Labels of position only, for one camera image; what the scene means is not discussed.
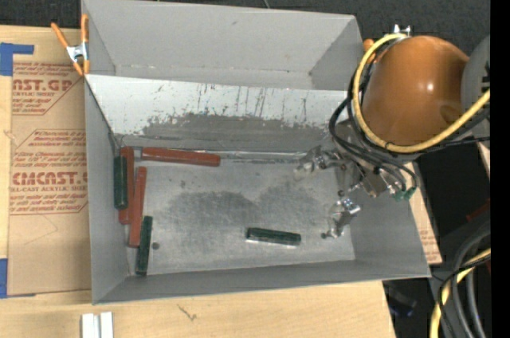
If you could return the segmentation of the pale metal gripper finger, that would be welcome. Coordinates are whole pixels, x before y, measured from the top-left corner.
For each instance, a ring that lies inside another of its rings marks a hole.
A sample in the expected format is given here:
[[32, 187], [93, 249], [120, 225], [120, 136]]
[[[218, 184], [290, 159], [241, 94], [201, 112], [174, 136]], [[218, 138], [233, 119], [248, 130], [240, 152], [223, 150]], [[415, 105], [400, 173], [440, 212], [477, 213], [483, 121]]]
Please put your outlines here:
[[294, 169], [295, 173], [313, 173], [337, 167], [343, 163], [339, 154], [332, 149], [323, 149], [321, 146], [311, 148], [304, 156], [298, 159]]
[[361, 211], [360, 205], [350, 198], [343, 198], [335, 202], [328, 210], [328, 228], [321, 234], [322, 239], [339, 238], [343, 235], [344, 229]]

